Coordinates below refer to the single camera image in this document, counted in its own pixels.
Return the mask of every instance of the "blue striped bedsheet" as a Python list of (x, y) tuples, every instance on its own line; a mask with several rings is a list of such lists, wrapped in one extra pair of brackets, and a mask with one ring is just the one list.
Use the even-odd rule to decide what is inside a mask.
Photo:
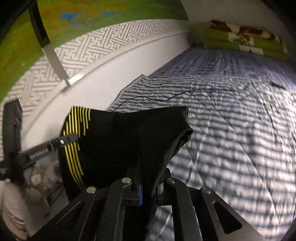
[(149, 77), (184, 74), (255, 78), (296, 89), (296, 65), (292, 61), (280, 61), (239, 50), (205, 49), (202, 46), (191, 46)]
[[(190, 187), (209, 186), (264, 237), (280, 240), (295, 218), (295, 94), (262, 79), (142, 75), (108, 111), (188, 106), (193, 134), (169, 162), (172, 176)], [(123, 103), (140, 95), (158, 101)], [(173, 239), (171, 209), (160, 207), (150, 240)]]

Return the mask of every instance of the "folded bedding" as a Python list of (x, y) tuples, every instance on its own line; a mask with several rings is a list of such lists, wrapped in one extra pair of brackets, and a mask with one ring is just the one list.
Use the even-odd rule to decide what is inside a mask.
[(241, 50), (245, 52), (250, 53), (256, 53), (263, 56), (276, 58), (279, 60), (287, 60), (288, 56), (284, 53), (278, 52), (278, 51), (272, 51), (257, 47), (251, 47), (247, 45), (237, 44), (237, 43), (230, 43), (230, 42), (221, 42), (211, 39), (205, 39), (205, 47), (206, 48), (222, 48), (222, 49), (235, 49), (235, 50)]
[(236, 49), (279, 60), (288, 58), (288, 50), (276, 34), (217, 20), (211, 24), (202, 30), (206, 48)]
[(257, 36), (246, 36), (232, 32), (224, 32), (212, 28), (204, 28), (202, 30), (206, 39), (216, 40), (221, 42), (230, 42), (250, 47), (257, 47), (265, 50), (278, 51), (281, 53), (288, 53), (287, 48), (275, 41), (269, 41)]
[(221, 30), (224, 32), (232, 32), (232, 33), (236, 33), (236, 34), (243, 34), (246, 36), (258, 36), (260, 38), (267, 39), (270, 41), (275, 41), (280, 44), (282, 43), (281, 37), (276, 34), (269, 33), (265, 30), (260, 30), (260, 29), (256, 29), (256, 28), (239, 26), (234, 23), (212, 20), (211, 27), (213, 29)]

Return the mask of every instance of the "brown and white blanket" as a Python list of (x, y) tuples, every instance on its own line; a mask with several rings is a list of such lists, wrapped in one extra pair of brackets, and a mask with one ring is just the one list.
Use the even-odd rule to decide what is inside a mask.
[(269, 33), (265, 30), (260, 30), (260, 29), (256, 29), (256, 28), (239, 26), (234, 23), (212, 20), (211, 27), (213, 29), (224, 31), (224, 32), (232, 32), (232, 33), (242, 34), (242, 35), (246, 35), (246, 36), (258, 36), (260, 38), (267, 39), (270, 41), (275, 41), (280, 44), (282, 43), (281, 37), (276, 34)]

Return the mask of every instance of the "black cable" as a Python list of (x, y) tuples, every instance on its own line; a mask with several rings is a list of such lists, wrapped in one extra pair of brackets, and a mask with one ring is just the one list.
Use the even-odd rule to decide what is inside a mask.
[(207, 89), (193, 89), (193, 90), (189, 90), (189, 91), (183, 91), (183, 92), (181, 92), (181, 93), (178, 93), (178, 94), (176, 94), (176, 95), (173, 95), (172, 97), (170, 97), (170, 98), (168, 98), (168, 99), (165, 99), (165, 100), (159, 100), (159, 99), (152, 99), (152, 98), (149, 98), (149, 97), (147, 97), (147, 96), (144, 96), (144, 95), (139, 95), (139, 96), (135, 96), (135, 97), (133, 97), (133, 98), (130, 98), (130, 99), (127, 99), (127, 100), (125, 100), (124, 102), (122, 102), (119, 106), (117, 106), (116, 107), (116, 109), (114, 110), (114, 111), (116, 111), (123, 103), (125, 103), (125, 102), (127, 102), (127, 101), (130, 101), (130, 100), (132, 100), (132, 99), (135, 99), (135, 98), (138, 98), (138, 97), (145, 97), (145, 98), (147, 98), (147, 99), (149, 99), (149, 100), (155, 100), (155, 101), (168, 101), (168, 100), (170, 100), (170, 99), (172, 99), (172, 98), (174, 98), (174, 97), (176, 97), (176, 96), (178, 96), (178, 95), (182, 95), (182, 94), (184, 94), (184, 93), (190, 93), (191, 91), (197, 91), (197, 90), (200, 90), (200, 91), (205, 91), (205, 90), (213, 90), (213, 88), (207, 88)]
[(272, 82), (271, 85), (274, 86), (274, 87), (277, 87), (277, 88), (284, 89), (284, 90), (286, 89), (285, 86), (283, 86), (283, 85), (281, 85), (281, 84), (278, 84), (278, 83), (274, 83), (274, 82)]

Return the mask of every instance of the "black garment with yellow stripes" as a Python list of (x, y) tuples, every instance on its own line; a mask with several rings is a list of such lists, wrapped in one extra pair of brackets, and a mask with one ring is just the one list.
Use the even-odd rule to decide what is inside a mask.
[(63, 183), (70, 200), (89, 186), (103, 188), (143, 164), (146, 190), (152, 193), (169, 160), (192, 133), (187, 107), (130, 113), (72, 107), (61, 135), (79, 140), (59, 152)]

